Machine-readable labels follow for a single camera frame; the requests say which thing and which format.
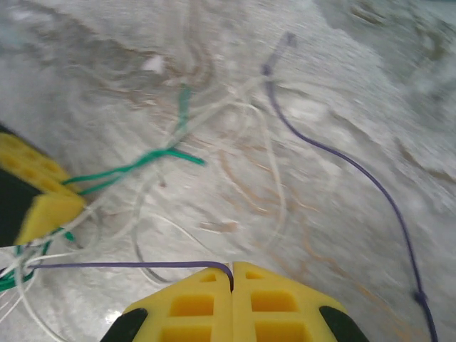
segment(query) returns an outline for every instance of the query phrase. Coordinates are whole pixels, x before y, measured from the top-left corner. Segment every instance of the tangled cords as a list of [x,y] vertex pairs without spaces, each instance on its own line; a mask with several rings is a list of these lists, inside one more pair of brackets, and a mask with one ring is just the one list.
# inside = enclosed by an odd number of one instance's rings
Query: tangled cords
[[428,305],[428,297],[426,296],[426,293],[425,293],[425,290],[423,287],[423,282],[421,280],[421,274],[420,274],[420,270],[418,268],[418,264],[416,262],[415,251],[413,249],[412,241],[410,238],[410,233],[408,231],[407,224],[405,223],[404,217],[403,217],[402,213],[400,212],[399,207],[395,203],[394,199],[391,197],[391,195],[386,190],[386,188],[384,186],[382,186],[382,184],[374,176],[372,176],[372,174],[369,173],[369,171],[367,171],[363,166],[358,164],[355,160],[351,159],[347,155],[344,155],[342,152],[339,152],[339,151],[333,149],[332,147],[329,147],[327,145],[319,143],[316,140],[306,137],[305,135],[300,133],[285,117],[284,112],[282,111],[282,109],[279,105],[279,102],[277,101],[277,98],[276,98],[272,75],[273,75],[274,66],[279,61],[279,59],[282,57],[283,53],[289,46],[296,47],[296,36],[292,33],[285,33],[284,36],[282,37],[282,39],[280,40],[278,46],[276,47],[275,51],[269,57],[268,61],[261,67],[261,74],[268,78],[266,80],[266,84],[265,84],[266,94],[269,98],[269,102],[271,103],[272,108],[275,110],[275,112],[276,112],[277,116],[280,118],[280,120],[285,124],[285,126],[293,134],[295,134],[296,137],[298,137],[299,139],[301,139],[301,140],[305,141],[306,143],[309,143],[317,148],[320,148],[329,153],[332,153],[333,155],[336,155],[337,157],[345,160],[346,162],[349,162],[350,164],[352,164],[352,166],[354,166],[358,170],[360,170],[369,180],[371,180],[371,182],[383,193],[383,195],[385,195],[386,199],[391,204],[391,207],[393,208],[396,217],[398,218],[399,225],[404,234],[405,243],[407,244],[407,250],[408,250],[409,257],[410,257],[410,263],[412,264],[413,274],[415,276],[415,281],[416,281],[416,286],[417,286],[417,290],[413,292],[413,299],[421,306],[421,308],[425,314],[426,321],[427,321],[427,328],[429,329],[431,341],[438,342],[437,330],[435,328],[434,319],[432,317],[432,313],[431,313],[429,305]]

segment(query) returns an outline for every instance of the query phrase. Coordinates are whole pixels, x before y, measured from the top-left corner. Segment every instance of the thin wire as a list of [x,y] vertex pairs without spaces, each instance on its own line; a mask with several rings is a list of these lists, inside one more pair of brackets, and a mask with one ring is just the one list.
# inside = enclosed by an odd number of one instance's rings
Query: thin wire
[[[29,283],[27,283],[27,287],[25,288],[24,290],[24,293],[27,292],[31,286],[33,285],[33,283],[35,282],[36,280],[36,276],[34,276]],[[11,307],[8,309],[8,311],[0,318],[0,324],[5,320],[5,318],[16,308],[16,306],[18,306],[18,304],[21,302],[22,300],[22,297],[21,295],[19,294],[19,297],[17,298],[17,300],[14,302],[13,305],[11,305]]]
[[[190,111],[190,117],[192,117],[192,116],[195,116],[196,113],[202,112],[203,109],[206,110],[206,111],[204,111],[204,115],[198,115],[195,119],[191,120],[189,122],[189,124],[187,125],[187,129],[184,132],[182,130],[180,130],[179,132],[176,132],[176,134],[174,134],[172,137],[170,137],[170,139],[167,141],[167,144],[166,144],[167,148],[174,147],[185,136],[187,136],[192,131],[194,131],[196,128],[198,128],[199,126],[204,124],[213,115],[216,115],[218,113],[218,110],[216,110],[218,105],[225,104],[225,103],[231,101],[232,98],[234,96],[238,95],[240,92],[248,91],[248,90],[252,89],[254,86],[257,86],[259,84],[259,80],[260,80],[260,78],[255,78],[253,80],[253,82],[252,82],[252,80],[250,80],[249,82],[244,84],[242,87],[239,87],[238,91],[235,94],[228,95],[226,98],[221,100],[220,103],[218,103],[217,105],[209,104],[209,105],[204,106],[203,108],[196,108],[195,110]],[[117,182],[116,184],[119,184],[120,181],[124,180],[126,178],[126,176],[128,176],[130,173],[131,173],[131,171],[123,173],[120,176],[119,182]],[[85,221],[87,219],[87,217],[92,214],[92,212],[94,212],[97,208],[99,208],[101,205],[103,205],[103,203],[108,199],[107,194],[109,192],[112,192],[113,189],[115,189],[115,188],[116,187],[107,188],[107,190],[103,193],[104,194],[103,196],[100,196],[94,202],[92,202],[89,206],[87,206],[86,209],[78,217],[76,217],[72,222],[69,222],[68,224],[63,225],[61,231],[55,233],[52,236],[46,237],[44,239],[43,243],[56,239],[57,237],[59,237],[61,235],[64,235],[66,232],[71,231],[72,229],[77,227],[79,224],[81,224],[81,222]],[[124,226],[124,228],[121,229],[120,234],[117,233],[116,235],[114,235],[112,237],[112,239],[117,239],[118,237],[125,235],[125,233],[128,232],[128,230],[131,228],[131,226],[132,226],[132,224],[129,221]]]
[[[19,260],[26,259],[26,258],[30,257],[31,255],[33,255],[34,253],[37,253],[37,251],[40,251],[40,250],[43,254],[45,254],[48,251],[49,247],[50,247],[50,242],[47,242],[46,244],[43,245],[43,249],[41,249],[41,247],[38,247],[38,246],[32,246],[32,247],[26,249],[24,251],[24,253],[18,253],[18,256],[13,260],[12,264],[10,266],[6,267],[0,274],[1,278],[5,278],[2,281],[2,284],[0,284],[0,286],[3,287],[2,289],[0,289],[0,291],[9,290],[15,286],[13,273],[14,273],[14,269],[19,265]],[[25,281],[28,281],[32,276],[33,276],[32,273],[28,274],[25,278]]]
[[[8,293],[8,291],[3,291],[0,295],[0,299],[5,297],[5,294],[7,294],[7,293]],[[14,294],[0,306],[0,311],[3,310],[5,306],[8,306],[8,304],[10,304],[13,301],[13,298],[14,298]]]
[[[296,39],[295,35],[293,35],[292,33],[286,33],[286,35],[284,37],[285,37],[287,46],[290,46],[291,45],[290,42],[293,41],[294,39]],[[283,48],[276,49],[276,51],[278,51],[279,53],[283,53],[284,49]],[[422,310],[423,310],[423,312],[425,314],[426,321],[427,321],[427,327],[429,329],[431,341],[432,342],[438,342],[437,329],[435,328],[434,319],[432,317],[432,313],[431,313],[431,310],[430,310],[429,305],[428,305],[428,297],[426,296],[426,293],[425,293],[425,290],[424,290],[424,287],[423,287],[423,282],[421,280],[420,270],[418,268],[418,263],[416,262],[415,250],[413,249],[413,245],[412,245],[412,241],[411,241],[411,238],[410,238],[410,233],[409,233],[408,228],[407,228],[407,224],[405,223],[405,220],[403,218],[402,213],[399,210],[399,207],[397,206],[397,204],[395,203],[394,199],[389,194],[387,189],[384,188],[384,186],[382,186],[382,184],[376,178],[374,178],[374,176],[372,176],[372,174],[369,173],[369,171],[367,171],[362,165],[358,164],[355,160],[352,160],[350,157],[344,155],[342,152],[334,150],[333,148],[331,148],[329,146],[326,146],[326,145],[324,145],[322,143],[319,143],[316,140],[313,140],[311,138],[306,137],[305,135],[300,133],[288,121],[288,119],[284,115],[284,113],[283,113],[283,111],[282,111],[282,109],[281,109],[281,107],[279,105],[279,102],[276,99],[276,94],[275,94],[275,90],[274,90],[274,82],[273,82],[273,80],[271,78],[272,75],[273,75],[273,67],[275,66],[275,63],[279,60],[279,57],[278,58],[270,58],[269,62],[271,64],[264,64],[262,66],[262,68],[261,68],[261,73],[264,76],[269,78],[269,79],[266,80],[265,86],[266,86],[266,94],[267,94],[267,96],[269,98],[269,102],[271,103],[271,106],[276,111],[276,114],[279,116],[280,120],[285,124],[285,126],[288,129],[290,129],[290,131],[293,134],[295,134],[296,137],[298,137],[299,139],[301,139],[301,140],[305,141],[306,143],[309,143],[309,144],[311,144],[311,145],[313,145],[313,146],[315,146],[317,148],[320,148],[322,150],[330,152],[333,155],[336,155],[337,157],[339,157],[339,158],[345,160],[346,162],[349,162],[350,164],[352,164],[352,166],[356,167],[359,171],[361,171],[383,193],[383,195],[389,201],[389,203],[391,204],[391,207],[393,208],[393,211],[394,211],[396,217],[398,218],[400,227],[401,227],[401,229],[403,231],[403,235],[404,235],[404,238],[405,238],[405,243],[407,244],[407,249],[408,249],[408,253],[409,253],[409,257],[410,257],[410,263],[412,265],[413,274],[414,274],[415,280],[416,280],[417,291],[414,291],[413,299],[421,306],[421,308],[422,308]]]
[[26,307],[26,310],[28,311],[28,314],[31,316],[31,318],[38,324],[38,326],[45,332],[47,333],[53,340],[56,342],[67,342],[66,339],[60,337],[57,335],[51,328],[48,327],[48,325],[41,319],[41,317],[35,312],[35,309],[33,306],[30,304],[29,299],[27,298],[26,292],[24,290],[24,283],[22,282],[22,269],[23,264],[20,265],[19,268],[16,269],[16,272],[14,272],[14,278],[16,280],[16,285],[17,285],[17,291],[19,292],[19,298],[21,298],[22,303]]
[[[190,117],[195,117],[193,120],[189,121],[187,124],[187,128],[185,132],[182,130],[176,132],[175,135],[173,135],[166,143],[167,148],[175,146],[179,141],[181,141],[186,135],[190,134],[193,130],[198,128],[199,126],[203,125],[205,122],[207,122],[210,118],[218,114],[218,112],[225,106],[229,105],[230,103],[233,103],[234,100],[239,98],[241,94],[250,91],[252,88],[258,86],[262,81],[264,80],[264,77],[258,77],[258,78],[253,78],[249,81],[247,81],[244,85],[238,87],[233,93],[230,93],[223,99],[221,99],[217,103],[210,103],[208,105],[201,106],[199,108],[194,108],[193,110],[190,111]],[[142,203],[145,198],[145,193],[149,191],[149,189],[152,187],[153,180],[155,179],[157,175],[157,172],[155,172],[146,179],[145,182],[140,184],[137,188],[136,191],[136,198],[133,201],[133,210],[130,219],[128,220],[128,223],[121,229],[119,232],[114,234],[111,239],[118,239],[120,237],[123,237],[125,234],[127,234],[135,225],[136,222],[138,221],[138,207],[142,207]],[[97,204],[97,207],[99,207],[105,199],[99,199],[100,202],[97,203],[97,200],[94,202]]]
[[153,151],[145,153],[142,157],[140,157],[138,160],[136,160],[135,162],[133,162],[133,163],[131,163],[129,165],[116,167],[114,169],[111,169],[111,170],[108,170],[108,171],[104,171],[104,172],[95,173],[95,174],[92,174],[92,175],[73,177],[73,178],[70,178],[69,180],[66,180],[66,181],[62,182],[62,184],[63,185],[67,185],[67,184],[70,184],[70,183],[85,182],[85,181],[89,181],[89,180],[97,180],[97,179],[100,179],[100,178],[105,178],[105,177],[114,175],[116,173],[130,172],[130,171],[132,171],[134,169],[137,169],[139,167],[142,167],[142,166],[148,164],[149,162],[153,162],[156,159],[164,157],[164,156],[167,156],[167,155],[168,156],[173,156],[173,157],[178,157],[178,158],[183,159],[183,160],[188,160],[188,161],[193,162],[193,163],[198,164],[198,165],[203,165],[204,164],[204,160],[202,160],[200,158],[195,158],[195,157],[193,157],[191,155],[188,155],[185,152],[180,152],[179,150],[176,150],[176,149],[173,149],[173,148],[171,148],[169,150],[153,150]]
[[[279,218],[277,219],[276,229],[274,230],[274,233],[272,234],[272,236],[267,240],[266,244],[262,247],[262,249],[268,249],[275,242],[277,237],[283,236],[283,234],[281,234],[281,230],[284,228],[287,211],[286,211],[286,199],[285,199],[284,189],[283,189],[281,178],[280,178],[279,166],[277,165],[275,154],[272,149],[271,137],[269,134],[269,130],[267,129],[266,118],[264,117],[264,114],[263,114],[263,112],[260,111],[260,109],[258,109],[257,107],[254,107],[251,104],[229,102],[229,103],[226,103],[225,105],[233,105],[233,106],[237,106],[237,107],[241,107],[241,108],[252,109],[257,114],[257,116],[259,117],[259,119],[261,121],[261,128],[262,128],[262,131],[264,134],[264,139],[266,141],[266,150],[268,151],[271,168],[272,168],[273,174],[274,174],[274,181],[276,183],[277,192],[279,194],[279,199],[280,199]],[[149,192],[150,188],[152,187],[152,178],[153,177],[154,177],[154,175],[151,176],[151,178],[149,180],[146,180],[142,184],[142,187],[140,189],[138,189],[138,191],[136,192],[137,197],[135,200],[135,204],[133,206],[132,222],[140,221],[140,211],[141,211],[141,208],[143,207],[145,194],[147,194]],[[196,238],[194,235],[192,235],[190,232],[188,232],[185,228],[174,223],[172,220],[167,219],[167,218],[157,215],[157,214],[154,214],[154,216],[159,217],[161,219],[165,219],[167,222],[169,222],[174,227],[181,230],[191,240],[193,240],[194,242],[197,242],[200,246],[204,247],[207,251],[211,252],[213,255],[223,257],[219,251],[215,251],[215,250],[211,249],[210,247],[208,247],[207,245],[203,244],[198,238]]]
[[[137,227],[131,229],[131,240],[133,245],[133,251],[135,252],[136,259],[140,262],[144,262],[143,253],[141,252],[141,248],[138,245],[138,233]],[[141,274],[148,280],[151,281],[153,284],[156,284],[156,281],[164,284],[173,283],[174,279],[166,279],[160,276],[157,272],[154,272],[152,269],[140,269]]]
[[[187,121],[189,118],[189,106],[190,106],[190,97],[192,96],[192,91],[190,87],[186,84],[181,85],[181,90],[179,92],[178,103],[179,103],[179,118],[177,121],[177,126],[175,130],[171,133],[176,133],[178,131],[185,132]],[[166,184],[165,176],[160,167],[160,163],[157,163],[155,166],[155,171],[157,173],[158,180],[160,184]]]
[[[96,221],[96,225],[97,227],[101,227],[101,219],[100,219],[100,216],[98,214],[96,214],[95,211],[93,211],[90,207],[87,208],[87,211],[90,213],[90,215],[95,219]],[[80,223],[78,220],[75,220],[73,222],[76,222],[77,225]],[[59,257],[69,257],[69,256],[75,256],[75,255],[78,255],[78,254],[82,254],[82,253],[86,253],[86,252],[89,252],[90,250],[95,250],[97,245],[98,245],[98,242],[100,241],[101,239],[101,231],[99,229],[96,229],[95,230],[95,235],[93,236],[93,238],[89,241],[89,244],[87,247],[83,248],[83,249],[79,249],[79,250],[76,250],[76,251],[71,251],[71,252],[66,252],[66,253],[61,253],[61,254],[52,254],[52,255],[41,255],[41,251],[42,249],[40,248],[40,246],[43,246],[43,245],[46,245],[46,244],[49,244],[50,242],[53,241],[53,239],[55,239],[55,236],[57,235],[62,235],[63,234],[63,229],[60,229],[58,230],[57,232],[55,232],[54,234],[52,234],[51,236],[47,237],[47,238],[44,238],[40,241],[41,245],[39,246],[34,246],[34,247],[31,247],[30,249],[26,250],[22,255],[20,256],[17,256],[13,262],[11,263],[11,265],[9,267],[7,267],[4,272],[8,273],[10,271],[14,271],[15,269],[18,269],[19,265],[22,263],[22,262],[25,262],[27,261],[28,263],[34,263],[34,262],[41,262],[43,260],[47,260],[47,259],[55,259],[55,258],[59,258]]]
[[64,269],[64,268],[86,268],[86,267],[110,267],[110,268],[160,268],[160,269],[194,269],[210,267],[223,271],[229,280],[230,290],[234,289],[234,277],[231,269],[225,264],[217,261],[166,261],[166,262],[84,262],[67,264],[42,264],[31,265],[32,269]]

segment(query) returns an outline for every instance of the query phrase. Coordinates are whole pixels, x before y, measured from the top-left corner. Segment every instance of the white cord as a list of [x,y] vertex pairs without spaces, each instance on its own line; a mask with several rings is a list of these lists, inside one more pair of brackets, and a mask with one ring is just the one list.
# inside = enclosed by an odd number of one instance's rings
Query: white cord
[[[262,247],[263,249],[268,249],[274,243],[274,241],[276,240],[276,238],[278,236],[283,236],[283,234],[281,234],[281,230],[284,227],[284,222],[286,219],[286,200],[285,200],[284,189],[283,189],[281,178],[280,178],[279,167],[277,165],[275,154],[274,154],[274,151],[272,148],[271,137],[269,134],[269,129],[267,127],[266,118],[264,117],[264,114],[263,114],[263,112],[260,111],[260,109],[258,109],[257,107],[254,107],[251,104],[236,103],[233,101],[233,102],[228,102],[225,105],[234,105],[237,107],[252,109],[261,121],[261,128],[262,128],[261,130],[263,131],[263,135],[264,135],[264,139],[265,139],[265,143],[266,143],[266,149],[268,151],[269,161],[271,164],[271,168],[272,168],[272,172],[274,175],[274,180],[276,182],[277,192],[279,194],[279,200],[280,200],[279,218],[277,220],[276,229],[274,230],[274,234],[268,239],[267,243]],[[133,225],[132,226],[133,231],[135,231],[135,228],[137,227],[136,224],[140,220],[140,212],[141,212],[141,208],[143,207],[143,204],[144,204],[145,194],[150,191],[150,188],[154,184],[154,182],[153,182],[154,178],[155,178],[155,175],[152,175],[149,179],[147,179],[145,182],[143,182],[142,187],[136,192],[137,196],[136,196],[135,204],[133,206],[133,215],[132,215],[132,220],[131,220],[132,225]],[[217,251],[211,249],[210,247],[208,247],[207,245],[201,243],[201,241],[198,238],[193,236],[191,233],[189,233],[186,229],[184,229],[180,225],[174,223],[172,220],[167,219],[161,215],[157,215],[157,214],[154,214],[154,215],[156,217],[159,217],[160,219],[166,220],[168,223],[170,223],[171,225],[173,225],[174,227],[179,229],[181,232],[183,232],[185,235],[187,235],[192,241],[197,242],[200,246],[204,247],[207,251],[211,252],[213,255],[222,257],[222,255],[219,252],[217,252]],[[133,232],[133,235],[132,235],[133,246],[135,246],[135,238],[136,238],[136,233]],[[137,257],[141,260],[142,258],[140,257],[140,253],[137,253],[138,248],[135,248],[135,251],[136,251]],[[141,271],[141,272],[142,272],[142,274],[144,274],[144,276],[146,276],[146,278],[148,278],[151,281],[154,281],[154,279],[151,278],[150,274],[146,274],[146,272],[144,272],[144,271]]]
[[[214,251],[213,249],[210,249],[209,247],[207,247],[205,244],[203,244],[198,238],[196,238],[193,234],[191,234],[190,232],[188,232],[185,228],[183,228],[182,226],[178,225],[177,223],[173,222],[171,219],[168,219],[162,215],[159,215],[159,214],[155,214],[155,213],[152,213],[151,214],[153,217],[155,218],[158,218],[158,219],[162,219],[163,221],[171,224],[174,228],[176,228],[177,230],[180,230],[184,235],[186,235],[187,237],[189,237],[192,241],[198,243],[200,246],[202,246],[204,249],[210,251],[211,253],[213,253],[214,255],[217,254],[216,251]],[[136,257],[139,261],[144,261],[143,259],[143,254],[138,246],[138,226],[134,226],[131,230],[131,240],[132,240],[132,243],[133,243],[133,251],[135,252],[136,254]],[[157,281],[160,281],[162,283],[172,283],[172,282],[176,282],[176,281],[179,281],[180,279],[165,279],[161,276],[159,276],[157,273],[155,273],[154,271],[152,271],[151,269],[139,269],[139,271],[141,272],[141,274],[150,282],[152,282],[153,284],[156,284]]]
[[[88,206],[88,207],[86,207],[84,212],[88,212],[89,215],[92,215],[92,217],[97,222],[97,227],[101,227],[100,215],[98,215],[93,210],[93,208]],[[72,229],[74,227],[77,227],[78,224],[80,222],[82,222],[82,220],[79,220],[78,218],[73,220],[70,224],[67,224],[66,225],[66,229],[70,230],[70,229]],[[66,256],[69,257],[69,256],[77,255],[77,254],[86,253],[86,252],[88,252],[88,251],[90,251],[92,249],[96,249],[96,247],[98,245],[98,242],[100,242],[100,238],[101,238],[101,230],[100,229],[96,229],[94,237],[90,240],[88,246],[85,247],[85,248],[78,249],[78,250],[71,251],[71,252],[61,253],[61,254],[40,255],[41,249],[42,249],[41,246],[43,246],[45,243],[47,243],[49,241],[53,241],[53,239],[55,239],[57,236],[61,235],[61,232],[62,231],[57,232],[54,235],[51,235],[49,237],[46,237],[46,238],[42,239],[40,241],[40,245],[39,246],[33,246],[33,247],[29,248],[29,249],[26,249],[22,255],[17,256],[13,260],[13,262],[11,263],[11,265],[9,267],[5,268],[5,270],[0,274],[0,277],[4,276],[5,274],[8,274],[10,271],[13,271],[13,270],[17,269],[19,264],[22,263],[22,262],[25,262],[25,261],[27,262],[27,264],[32,264],[34,262],[43,261],[43,260],[46,260],[46,259],[54,259],[54,258],[66,257]]]
[[[8,292],[8,291],[3,291],[3,292],[0,294],[0,299],[2,299],[3,297],[5,297],[6,292]],[[9,303],[11,303],[11,300],[12,300],[13,297],[14,297],[14,295],[13,295],[8,301],[6,301],[2,306],[0,306],[0,310],[2,310],[5,306],[7,306]]]
[[28,311],[28,314],[36,322],[36,324],[38,324],[38,326],[45,333],[47,333],[54,341],[56,341],[56,342],[67,342],[66,339],[60,337],[51,328],[48,327],[48,325],[35,312],[35,309],[32,307],[32,305],[30,304],[29,300],[27,299],[26,292],[24,290],[24,283],[22,282],[22,280],[23,280],[22,279],[22,277],[23,277],[22,266],[23,265],[24,264],[21,264],[21,266],[18,267],[16,269],[16,271],[14,272],[14,279],[16,281],[16,287],[17,287],[17,291],[19,293],[19,298],[22,300],[22,303],[24,303],[24,306],[26,307],[26,310]]
[[[33,283],[35,282],[35,279],[36,279],[36,275],[30,280],[30,282],[27,284],[27,287],[26,289],[24,290],[24,293],[26,293],[30,288],[31,286],[33,285]],[[16,308],[16,306],[18,306],[18,304],[21,302],[22,300],[22,297],[21,295],[18,296],[17,300],[14,302],[13,305],[11,305],[11,308],[8,309],[8,311],[0,318],[0,324],[1,322],[3,322],[5,320],[5,318]]]

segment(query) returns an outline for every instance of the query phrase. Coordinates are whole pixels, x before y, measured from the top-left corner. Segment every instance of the white string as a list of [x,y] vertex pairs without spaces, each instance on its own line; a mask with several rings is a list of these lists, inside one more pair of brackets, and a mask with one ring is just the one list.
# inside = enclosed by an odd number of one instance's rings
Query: white string
[[24,264],[21,264],[20,267],[16,269],[14,272],[14,279],[16,281],[16,287],[17,291],[19,293],[19,298],[22,300],[22,303],[24,304],[26,310],[28,311],[28,314],[30,317],[38,324],[38,326],[45,332],[47,333],[54,341],[56,342],[67,342],[66,339],[60,337],[57,333],[55,333],[51,328],[48,327],[48,325],[41,319],[41,317],[35,312],[35,309],[32,307],[32,305],[29,302],[29,299],[26,296],[26,292],[24,289],[24,283],[23,283],[23,269],[22,266]]
[[[25,288],[24,293],[26,293],[31,288],[31,286],[35,282],[35,279],[36,279],[36,275],[27,284],[27,287]],[[16,306],[18,306],[18,304],[21,302],[21,300],[22,300],[22,297],[19,294],[19,296],[18,296],[17,300],[14,302],[14,304],[11,305],[11,307],[8,309],[8,311],[0,318],[0,324],[1,324],[1,322],[3,322],[5,320],[6,317],[8,317],[8,315],[16,308]]]
[[[279,174],[279,168],[278,168],[278,165],[276,163],[275,154],[274,154],[274,151],[272,149],[271,134],[270,134],[270,131],[269,131],[268,127],[267,127],[266,118],[264,117],[263,112],[261,112],[260,109],[254,107],[252,104],[238,102],[239,99],[244,99],[245,100],[245,98],[247,97],[247,93],[252,91],[252,90],[256,90],[263,82],[264,82],[264,77],[263,76],[257,77],[257,78],[252,78],[252,79],[248,80],[244,85],[238,87],[233,93],[227,95],[226,97],[224,97],[220,101],[218,101],[216,103],[210,103],[210,104],[207,104],[207,105],[202,105],[202,106],[200,106],[198,108],[193,108],[190,111],[190,114],[189,114],[189,117],[191,118],[191,120],[188,122],[187,127],[185,128],[185,130],[177,131],[174,135],[172,135],[167,140],[166,146],[168,146],[168,147],[175,146],[185,136],[187,136],[189,133],[191,133],[192,131],[196,130],[198,127],[203,125],[205,122],[207,122],[210,118],[214,117],[216,114],[218,114],[220,111],[222,111],[223,108],[225,108],[228,105],[233,105],[233,106],[237,106],[237,107],[243,108],[244,109],[243,113],[245,115],[247,115],[247,110],[248,109],[251,109],[251,110],[253,110],[256,113],[256,115],[258,116],[258,118],[261,121],[261,128],[262,128],[262,131],[263,131],[263,134],[264,134],[265,143],[266,143],[266,150],[268,151],[268,156],[269,156],[269,160],[270,160],[270,163],[271,163],[271,169],[272,169],[272,172],[273,172],[273,175],[274,175],[274,181],[277,184],[277,192],[279,194],[279,199],[280,199],[280,210],[279,210],[279,217],[277,219],[276,229],[274,230],[274,233],[272,234],[272,236],[267,240],[266,244],[262,247],[262,248],[266,249],[266,248],[269,248],[276,241],[276,239],[278,237],[283,237],[284,236],[282,230],[284,229],[284,222],[285,222],[285,219],[286,219],[285,194],[284,194],[284,189],[283,189],[283,186],[282,186],[282,183],[281,183],[280,174]],[[100,206],[103,205],[103,203],[105,203],[105,201],[108,199],[108,194],[110,194],[110,192],[113,192],[113,191],[115,191],[115,189],[118,189],[119,184],[122,181],[124,181],[124,179],[126,178],[127,175],[129,175],[129,174],[123,175],[122,179],[120,180],[120,182],[116,183],[116,185],[113,185],[112,187],[109,187],[106,191],[104,191],[102,193],[102,195],[98,199],[96,199],[91,205],[86,207],[86,209],[83,211],[83,213],[79,217],[77,217],[75,220],[73,220],[69,224],[66,224],[65,226],[63,226],[63,229],[61,231],[55,233],[52,236],[49,236],[49,237],[46,237],[45,239],[43,239],[42,243],[46,243],[46,242],[52,241],[52,240],[54,240],[54,239],[56,239],[58,237],[61,237],[66,232],[71,231],[73,228],[77,227],[81,222],[85,221],[88,218],[88,216],[90,216],[92,213],[94,213],[95,210],[97,210],[97,208],[99,208]],[[143,184],[141,184],[138,187],[138,191],[137,191],[136,198],[135,198],[135,201],[134,201],[135,204],[133,205],[132,215],[131,215],[131,218],[130,218],[129,222],[117,234],[114,234],[111,238],[109,238],[109,240],[117,239],[119,237],[122,237],[123,235],[127,234],[130,231],[133,232],[132,229],[136,228],[136,225],[137,225],[138,220],[139,220],[140,208],[142,207],[144,199],[145,199],[145,194],[148,192],[148,190],[152,186],[152,183],[153,183],[152,179],[155,176],[156,176],[156,174],[154,173],[154,175],[152,175],[149,178],[149,180],[147,180],[147,182],[144,182]],[[203,245],[203,243],[201,243],[201,241],[199,241],[196,237],[192,236],[185,228],[183,228],[180,225],[174,223],[171,219],[167,219],[165,217],[161,217],[158,214],[154,214],[154,215],[157,218],[160,218],[160,219],[163,219],[163,220],[169,222],[171,225],[173,225],[175,228],[179,229],[183,234],[188,236],[190,239],[192,239],[193,241],[201,244],[205,249],[207,249],[207,250],[211,251],[213,254],[217,255],[216,251],[213,251],[208,246]],[[33,257],[31,257],[29,260],[26,260],[26,257],[24,257],[24,255],[23,255],[23,256],[18,257],[18,258],[15,259],[15,261],[12,263],[12,265],[8,268],[8,271],[11,271],[12,269],[17,269],[19,264],[30,264],[30,263],[33,263],[33,262],[36,262],[36,261],[42,261],[42,260],[45,260],[45,259],[52,259],[52,258],[64,257],[64,256],[69,256],[69,255],[74,255],[74,254],[86,253],[89,250],[94,249],[94,248],[97,247],[98,242],[100,241],[100,238],[97,237],[93,241],[94,242],[91,242],[89,244],[89,246],[86,247],[85,249],[81,249],[81,250],[70,252],[70,253],[54,254],[54,255],[48,255],[48,256],[35,256],[36,254],[34,254]],[[24,302],[24,306],[26,307],[27,311],[31,315],[31,318],[53,340],[58,341],[58,342],[67,342],[65,339],[61,338],[58,334],[56,334],[54,331],[52,331],[52,329],[50,329],[46,325],[46,323],[43,322],[43,320],[39,317],[39,315],[36,314],[36,312],[34,311],[32,305],[29,303],[29,301],[28,301],[28,299],[26,297],[26,290],[24,289],[24,284],[22,282],[22,277],[21,277],[21,273],[22,272],[21,271],[16,271],[14,273],[15,273],[17,289],[18,289],[18,292],[19,292],[19,299],[13,305],[12,309],[10,309],[8,311],[8,314],[9,314],[9,312],[11,312],[14,309],[14,307],[17,305],[17,303],[20,300],[22,300]]]
[[[3,297],[5,297],[6,292],[8,292],[8,291],[3,291],[3,292],[0,294],[0,299],[2,299]],[[2,306],[0,306],[0,310],[2,310],[5,306],[7,306],[9,303],[11,303],[13,297],[14,297],[14,295],[13,295],[8,301],[6,301]]]

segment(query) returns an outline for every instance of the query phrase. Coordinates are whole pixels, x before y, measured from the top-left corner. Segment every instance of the rectangular hole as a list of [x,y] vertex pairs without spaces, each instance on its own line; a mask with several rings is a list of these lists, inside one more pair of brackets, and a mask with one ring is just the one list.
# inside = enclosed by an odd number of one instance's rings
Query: rectangular hole
[[215,274],[208,274],[204,278],[202,278],[200,281],[202,283],[209,283],[211,281],[216,281],[217,278],[215,278]]
[[256,342],[312,342],[302,323],[259,321],[255,323]]
[[21,166],[21,164],[15,157],[3,153],[0,155],[0,162],[2,162],[2,164],[10,170],[16,169],[17,167]]
[[294,297],[285,291],[255,291],[250,299],[252,301],[252,311],[298,311]]
[[164,328],[160,342],[211,342],[210,326]]
[[60,167],[54,162],[46,161],[46,162],[43,163],[43,166],[48,171],[51,171],[51,172],[54,172],[54,173],[59,173],[60,172]]
[[21,174],[28,181],[34,180],[38,177],[38,173],[32,169],[24,169]]
[[24,156],[28,159],[28,160],[37,160],[40,156],[38,153],[34,152],[33,150],[27,150],[25,153],[24,153]]
[[257,274],[257,273],[250,272],[250,271],[248,271],[248,272],[245,274],[245,277],[246,277],[247,279],[263,279],[263,278],[264,278],[261,274]]
[[170,316],[212,316],[214,314],[214,297],[195,294],[177,297],[171,305]]
[[54,182],[51,182],[48,180],[44,180],[44,181],[40,182],[39,187],[41,189],[43,189],[45,191],[49,191],[49,192],[56,192],[58,190],[57,183],[54,183]]

